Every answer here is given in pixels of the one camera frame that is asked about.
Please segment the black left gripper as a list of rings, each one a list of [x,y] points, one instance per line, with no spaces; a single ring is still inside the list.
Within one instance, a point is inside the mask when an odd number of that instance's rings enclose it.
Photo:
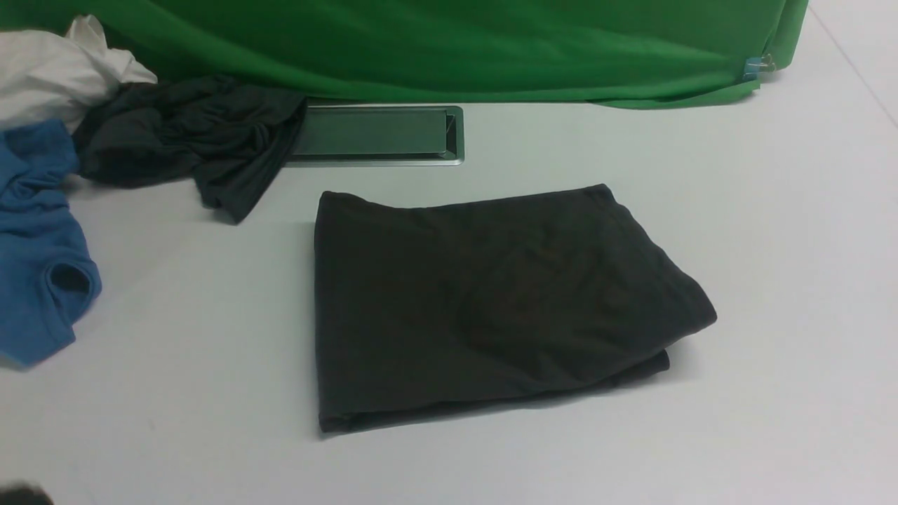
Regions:
[[[39,486],[7,485],[1,488],[0,505],[54,505],[54,502]]]

